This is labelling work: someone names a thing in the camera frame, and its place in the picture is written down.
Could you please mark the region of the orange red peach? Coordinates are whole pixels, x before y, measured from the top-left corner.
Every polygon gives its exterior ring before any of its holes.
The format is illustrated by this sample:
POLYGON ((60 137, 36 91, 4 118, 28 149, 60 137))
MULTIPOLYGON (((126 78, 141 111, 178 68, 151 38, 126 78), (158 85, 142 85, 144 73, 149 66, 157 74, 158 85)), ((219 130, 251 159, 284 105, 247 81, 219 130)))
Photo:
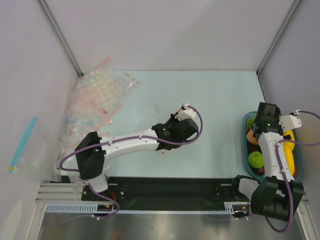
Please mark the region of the orange red peach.
POLYGON ((249 143, 253 144, 253 145, 258 145, 258 141, 257 139, 254 137, 254 132, 252 130, 250 130, 247 134, 246 134, 246 139, 249 143))

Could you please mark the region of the wrinkled green fruit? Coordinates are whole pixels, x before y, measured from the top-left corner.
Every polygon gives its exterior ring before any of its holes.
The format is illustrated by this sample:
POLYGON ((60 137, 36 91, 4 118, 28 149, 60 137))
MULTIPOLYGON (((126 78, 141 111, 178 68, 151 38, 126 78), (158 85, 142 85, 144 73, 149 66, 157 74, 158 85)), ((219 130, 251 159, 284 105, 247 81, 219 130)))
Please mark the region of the wrinkled green fruit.
POLYGON ((252 168, 260 169, 264 166, 263 154, 259 151, 254 151, 248 156, 248 163, 252 168))

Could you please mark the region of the clear orange zip bag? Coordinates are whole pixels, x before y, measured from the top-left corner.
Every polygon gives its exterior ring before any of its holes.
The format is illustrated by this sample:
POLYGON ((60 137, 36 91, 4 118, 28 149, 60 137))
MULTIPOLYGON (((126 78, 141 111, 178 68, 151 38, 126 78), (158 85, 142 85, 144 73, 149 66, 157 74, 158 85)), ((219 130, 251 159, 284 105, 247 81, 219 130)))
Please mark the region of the clear orange zip bag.
POLYGON ((193 135, 199 133, 199 128, 194 122, 196 112, 187 104, 172 113, 165 123, 157 123, 151 127, 159 143, 157 151, 170 151, 180 148, 183 143, 191 141, 193 135))

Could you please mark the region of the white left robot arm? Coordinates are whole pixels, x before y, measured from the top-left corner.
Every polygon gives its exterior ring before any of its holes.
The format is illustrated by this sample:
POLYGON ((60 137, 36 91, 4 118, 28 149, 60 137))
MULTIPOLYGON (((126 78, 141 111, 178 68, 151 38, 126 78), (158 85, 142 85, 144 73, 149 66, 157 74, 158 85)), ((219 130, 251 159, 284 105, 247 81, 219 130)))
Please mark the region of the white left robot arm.
POLYGON ((203 131, 203 124, 194 121, 197 113, 172 114, 166 123, 157 123, 151 128, 139 133, 120 137, 109 137, 105 141, 96 132, 90 132, 82 140, 73 153, 64 157, 59 167, 63 171, 64 162, 76 157, 80 179, 87 182, 92 194, 99 200, 105 200, 110 195, 110 187, 105 175, 106 161, 114 158, 145 151, 166 152, 194 143, 203 131))

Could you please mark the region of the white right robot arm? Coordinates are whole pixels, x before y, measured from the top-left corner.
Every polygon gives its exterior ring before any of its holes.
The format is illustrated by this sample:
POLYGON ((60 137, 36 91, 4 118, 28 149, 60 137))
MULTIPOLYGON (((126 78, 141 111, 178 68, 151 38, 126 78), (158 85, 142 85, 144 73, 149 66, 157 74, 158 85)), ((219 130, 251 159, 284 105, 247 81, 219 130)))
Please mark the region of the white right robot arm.
POLYGON ((300 128, 302 122, 295 113, 282 115, 280 108, 260 102, 252 124, 253 136, 258 141, 264 161, 264 178, 239 178, 230 188, 231 196, 250 200, 253 214, 270 219, 291 222, 304 194, 302 183, 297 183, 290 172, 284 143, 289 140, 285 132, 300 128))

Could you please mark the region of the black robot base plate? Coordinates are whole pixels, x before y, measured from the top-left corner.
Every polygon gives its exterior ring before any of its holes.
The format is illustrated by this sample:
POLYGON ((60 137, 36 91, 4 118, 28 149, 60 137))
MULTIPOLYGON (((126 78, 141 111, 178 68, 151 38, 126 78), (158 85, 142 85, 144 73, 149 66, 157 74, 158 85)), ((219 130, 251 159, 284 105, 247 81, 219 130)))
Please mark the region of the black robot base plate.
POLYGON ((84 187, 81 200, 101 203, 108 197, 122 211, 222 211, 227 202, 249 203, 234 178, 110 177, 107 183, 99 196, 84 187))

